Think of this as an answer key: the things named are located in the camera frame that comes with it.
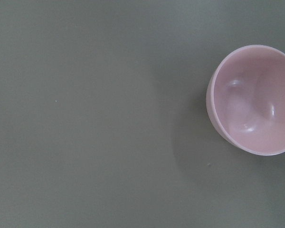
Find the small pink bowl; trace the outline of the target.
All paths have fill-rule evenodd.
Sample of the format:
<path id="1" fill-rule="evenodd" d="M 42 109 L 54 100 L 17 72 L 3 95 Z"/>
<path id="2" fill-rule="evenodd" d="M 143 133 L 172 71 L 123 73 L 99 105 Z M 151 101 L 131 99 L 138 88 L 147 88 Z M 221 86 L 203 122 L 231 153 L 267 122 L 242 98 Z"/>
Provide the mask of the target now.
<path id="1" fill-rule="evenodd" d="M 285 53 L 249 45 L 228 54 L 212 74 L 206 107 L 215 130 L 246 152 L 285 152 Z"/>

